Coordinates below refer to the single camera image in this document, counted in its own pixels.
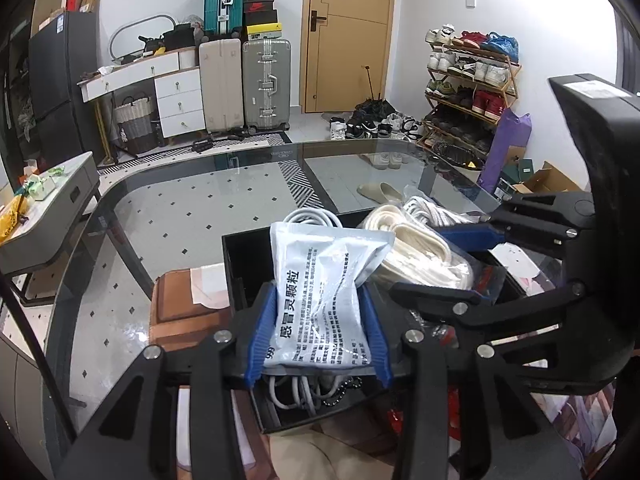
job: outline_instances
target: glass table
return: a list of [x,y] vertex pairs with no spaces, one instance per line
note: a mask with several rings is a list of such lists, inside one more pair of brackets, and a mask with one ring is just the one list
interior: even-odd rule
[[[399,169],[366,153],[398,152]],[[302,207],[335,213],[378,204],[361,184],[413,186],[458,212],[498,201],[444,160],[402,140],[284,144],[139,164],[110,188],[88,220],[58,290],[46,357],[78,430],[148,342],[153,282],[175,269],[223,261],[221,237],[263,228]],[[66,438],[44,396],[53,471]]]

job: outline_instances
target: red shoe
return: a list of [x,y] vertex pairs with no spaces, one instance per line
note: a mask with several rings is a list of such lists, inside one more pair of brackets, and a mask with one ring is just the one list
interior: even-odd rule
[[486,110],[484,114],[486,117],[493,119],[494,121],[499,121],[500,117],[502,117],[502,112],[504,111],[504,99],[501,95],[493,94],[491,92],[485,92],[488,97],[488,103],[486,105]]
[[471,48],[480,48],[480,44],[486,41],[486,36],[480,32],[463,32],[460,38],[464,46]]
[[476,95],[474,95],[474,104],[471,109],[476,114],[484,115],[488,101],[489,92],[485,92],[484,90],[476,90]]

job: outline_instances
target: white dresser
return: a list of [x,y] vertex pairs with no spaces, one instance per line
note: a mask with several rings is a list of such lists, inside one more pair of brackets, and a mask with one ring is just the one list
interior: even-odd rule
[[154,83],[165,137],[205,129],[199,67],[156,77]]

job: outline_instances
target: blue gripper pad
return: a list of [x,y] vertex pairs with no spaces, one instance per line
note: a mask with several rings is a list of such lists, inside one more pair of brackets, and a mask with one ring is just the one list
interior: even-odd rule
[[[252,388],[255,381],[262,375],[264,359],[276,326],[276,315],[278,313],[277,290],[273,283],[270,283],[270,288],[264,298],[261,305],[254,303],[252,306],[252,308],[260,308],[262,311],[256,323],[254,337],[248,346],[244,382],[249,388]],[[360,315],[362,316],[364,332],[371,351],[371,365],[376,371],[376,376],[386,388],[391,384],[392,380],[386,339],[369,291],[364,286],[358,289],[358,299],[360,300]]]

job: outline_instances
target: white desk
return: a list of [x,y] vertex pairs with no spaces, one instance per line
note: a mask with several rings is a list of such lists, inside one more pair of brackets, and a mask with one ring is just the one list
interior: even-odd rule
[[153,79],[162,134],[173,137],[204,130],[200,69],[196,48],[190,46],[145,57],[78,83],[82,100],[89,102],[134,83]]

